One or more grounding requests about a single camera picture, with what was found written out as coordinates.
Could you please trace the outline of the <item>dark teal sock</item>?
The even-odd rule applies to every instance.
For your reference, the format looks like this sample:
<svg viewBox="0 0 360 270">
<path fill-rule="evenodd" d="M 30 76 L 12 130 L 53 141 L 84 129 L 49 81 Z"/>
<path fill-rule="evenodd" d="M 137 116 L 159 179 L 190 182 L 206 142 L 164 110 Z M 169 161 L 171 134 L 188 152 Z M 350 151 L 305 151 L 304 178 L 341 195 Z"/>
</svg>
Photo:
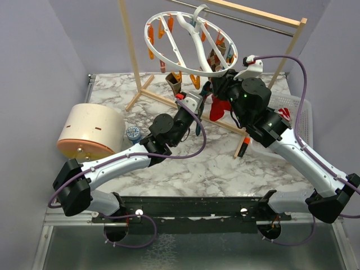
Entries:
<svg viewBox="0 0 360 270">
<path fill-rule="evenodd" d="M 201 105 L 199 107 L 199 113 L 198 113 L 199 120 L 201 120 L 201 116 L 202 116 L 203 111 L 204 111 L 205 101 L 206 101 L 207 97 L 212 93 L 211 86 L 212 86 L 211 82 L 207 81 L 203 85 L 202 90 L 200 92 L 200 95 L 202 96 L 202 103 L 201 103 Z"/>
</svg>

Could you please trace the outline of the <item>wooden hanger rack frame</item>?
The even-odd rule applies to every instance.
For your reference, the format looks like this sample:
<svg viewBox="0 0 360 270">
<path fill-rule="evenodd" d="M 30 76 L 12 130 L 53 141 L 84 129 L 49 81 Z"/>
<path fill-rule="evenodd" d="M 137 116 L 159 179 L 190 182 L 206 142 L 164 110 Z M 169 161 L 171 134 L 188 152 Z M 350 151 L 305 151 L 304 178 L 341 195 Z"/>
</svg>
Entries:
<svg viewBox="0 0 360 270">
<path fill-rule="evenodd" d="M 262 73 L 262 56 L 248 56 L 244 58 L 246 69 L 241 72 L 233 70 L 234 63 L 227 63 L 217 45 L 209 34 L 207 27 L 215 30 L 219 28 L 212 22 L 199 17 L 199 13 L 207 5 L 199 6 L 193 14 L 180 11 L 161 12 L 151 17 L 145 26 L 144 38 L 152 57 L 157 57 L 162 62 L 174 69 L 210 78 L 211 93 L 221 101 L 230 104 L 230 112 L 235 114 L 237 124 L 245 128 L 247 134 L 263 147 L 269 147 L 287 161 L 299 161 L 311 153 L 309 146 L 299 137 L 297 127 L 268 107 L 271 90 L 258 79 Z M 191 35 L 195 44 L 201 70 L 187 68 L 180 54 L 176 42 L 164 17 L 175 16 L 178 23 Z M 163 25 L 173 51 L 178 61 L 173 62 L 157 51 L 149 36 L 150 26 L 154 20 L 159 20 Z M 144 149 L 141 156 L 150 158 L 154 165 L 164 159 L 172 159 L 171 146 L 177 146 L 183 135 L 188 131 L 192 122 L 202 125 L 200 120 L 200 107 L 204 102 L 201 95 L 177 92 L 175 104 L 179 106 L 176 116 L 161 114 L 150 127 L 150 134 L 137 145 Z"/>
</svg>

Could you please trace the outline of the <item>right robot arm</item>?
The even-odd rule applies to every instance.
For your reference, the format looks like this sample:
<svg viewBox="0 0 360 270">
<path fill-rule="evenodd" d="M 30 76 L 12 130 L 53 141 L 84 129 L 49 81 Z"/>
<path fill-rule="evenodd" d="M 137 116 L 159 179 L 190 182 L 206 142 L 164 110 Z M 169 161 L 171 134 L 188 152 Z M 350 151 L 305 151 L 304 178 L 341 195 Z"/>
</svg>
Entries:
<svg viewBox="0 0 360 270">
<path fill-rule="evenodd" d="M 282 156 L 312 185 L 298 192 L 271 191 L 258 206 L 259 215 L 271 220 L 278 213 L 311 213 L 325 223 L 333 223 L 359 186 L 359 176 L 346 174 L 326 162 L 302 139 L 295 137 L 291 124 L 268 107 L 271 90 L 259 78 L 235 79 L 229 70 L 212 78 L 213 95 L 228 101 L 241 126 L 265 148 Z"/>
</svg>

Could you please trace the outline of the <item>white round clip hanger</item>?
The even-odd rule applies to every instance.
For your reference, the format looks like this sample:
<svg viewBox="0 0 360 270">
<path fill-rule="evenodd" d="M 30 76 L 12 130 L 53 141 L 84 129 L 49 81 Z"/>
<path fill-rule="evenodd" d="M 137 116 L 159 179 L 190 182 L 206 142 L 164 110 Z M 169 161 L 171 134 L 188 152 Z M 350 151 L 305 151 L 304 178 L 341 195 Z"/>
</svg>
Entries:
<svg viewBox="0 0 360 270">
<path fill-rule="evenodd" d="M 234 68 L 238 49 L 222 28 L 207 18 L 209 6 L 192 12 L 165 11 L 151 16 L 143 37 L 149 58 L 164 61 L 166 71 L 219 77 Z"/>
</svg>

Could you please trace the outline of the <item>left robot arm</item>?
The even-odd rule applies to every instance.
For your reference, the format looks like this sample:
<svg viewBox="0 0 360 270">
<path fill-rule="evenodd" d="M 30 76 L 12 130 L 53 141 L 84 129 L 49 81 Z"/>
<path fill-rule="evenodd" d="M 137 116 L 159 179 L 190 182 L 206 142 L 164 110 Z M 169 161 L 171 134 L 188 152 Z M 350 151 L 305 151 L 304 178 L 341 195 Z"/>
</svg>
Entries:
<svg viewBox="0 0 360 270">
<path fill-rule="evenodd" d="M 203 98 L 177 95 L 175 116 L 158 115 L 150 134 L 127 150 L 95 161 L 68 160 L 53 183 L 54 194 L 48 202 L 52 209 L 62 208 L 67 217 L 85 210 L 105 215 L 112 222 L 124 216 L 124 204 L 117 193 L 98 190 L 106 182 L 138 169 L 149 168 L 165 159 L 175 159 L 170 150 L 181 142 L 193 122 L 202 125 L 199 115 Z"/>
</svg>

